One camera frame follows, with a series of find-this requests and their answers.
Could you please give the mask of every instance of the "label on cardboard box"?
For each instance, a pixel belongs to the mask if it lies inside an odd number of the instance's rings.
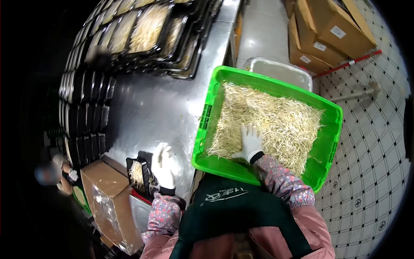
[[[313,47],[319,49],[320,51],[325,51],[326,49],[326,46],[319,42],[315,42]]]
[[[334,26],[331,30],[330,30],[330,32],[332,32],[336,37],[338,37],[338,38],[340,38],[340,39],[342,39],[345,35],[346,35],[346,33],[344,32],[344,31],[342,31],[338,26]]]
[[[309,62],[311,62],[311,60],[309,58],[307,58],[305,55],[300,57],[300,60],[302,60],[303,62],[305,62],[306,64],[308,64]]]

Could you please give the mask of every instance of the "stack of cardboard boxes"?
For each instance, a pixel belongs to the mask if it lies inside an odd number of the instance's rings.
[[[316,74],[376,47],[352,0],[286,0],[289,59]]]

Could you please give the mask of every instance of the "stainless steel table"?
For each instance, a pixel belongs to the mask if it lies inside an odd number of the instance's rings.
[[[191,155],[199,117],[215,67],[222,65],[241,0],[224,0],[213,23],[193,81],[169,76],[131,74],[118,77],[111,103],[107,134],[114,137],[106,154],[126,166],[138,151],[153,152],[160,142],[173,147],[178,167],[176,194],[188,201],[195,169]]]

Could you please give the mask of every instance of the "white glove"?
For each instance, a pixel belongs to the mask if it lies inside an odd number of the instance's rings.
[[[241,124],[241,142],[243,149],[232,155],[233,158],[244,158],[247,162],[258,152],[262,151],[262,134],[258,136],[256,127],[252,126],[251,123],[247,125],[248,129],[244,124]]]
[[[75,182],[77,181],[78,175],[77,175],[77,172],[73,168],[69,169],[69,177],[73,181],[75,181]]]
[[[176,187],[173,173],[175,167],[170,150],[171,147],[168,146],[168,143],[161,142],[158,144],[152,156],[151,171],[161,187],[174,189]]]

